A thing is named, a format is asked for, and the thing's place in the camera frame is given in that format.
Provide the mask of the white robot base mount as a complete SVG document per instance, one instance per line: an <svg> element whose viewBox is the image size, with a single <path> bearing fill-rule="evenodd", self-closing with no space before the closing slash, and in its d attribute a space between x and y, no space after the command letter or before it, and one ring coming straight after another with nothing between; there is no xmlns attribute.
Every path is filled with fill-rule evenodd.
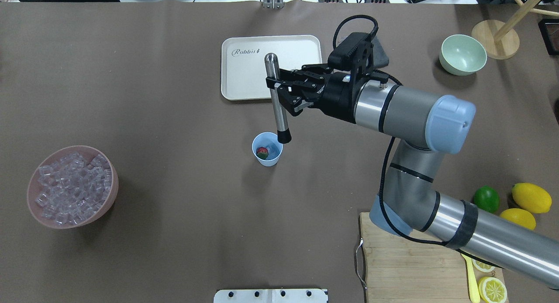
<svg viewBox="0 0 559 303"><path fill-rule="evenodd" d="M222 289L214 303L328 303L326 289Z"/></svg>

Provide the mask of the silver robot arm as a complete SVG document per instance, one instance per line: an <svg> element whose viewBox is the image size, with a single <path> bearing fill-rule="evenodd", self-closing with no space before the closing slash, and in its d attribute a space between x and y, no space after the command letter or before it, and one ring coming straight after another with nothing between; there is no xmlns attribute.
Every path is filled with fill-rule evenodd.
<svg viewBox="0 0 559 303"><path fill-rule="evenodd" d="M312 64L284 70L272 57L264 65L280 143L291 141L287 114L298 116L306 107L391 136L373 207L377 226L410 241L411 230L426 233L430 240L413 241L558 289L557 241L432 189L443 157L465 142L476 110L471 102L405 87L377 69Z"/></svg>

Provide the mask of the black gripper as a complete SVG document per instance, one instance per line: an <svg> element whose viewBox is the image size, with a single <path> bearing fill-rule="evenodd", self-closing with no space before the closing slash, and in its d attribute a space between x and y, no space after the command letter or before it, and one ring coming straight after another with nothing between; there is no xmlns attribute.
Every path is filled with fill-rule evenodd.
<svg viewBox="0 0 559 303"><path fill-rule="evenodd" d="M300 69L279 69L279 79L266 78L267 88L275 89L281 106L293 117L299 116L303 109L318 109L325 115L355 124L355 107L358 94L363 86L363 74L333 72L327 64L304 65ZM316 102L304 96L292 95L290 87L297 90L320 91Z"/></svg>

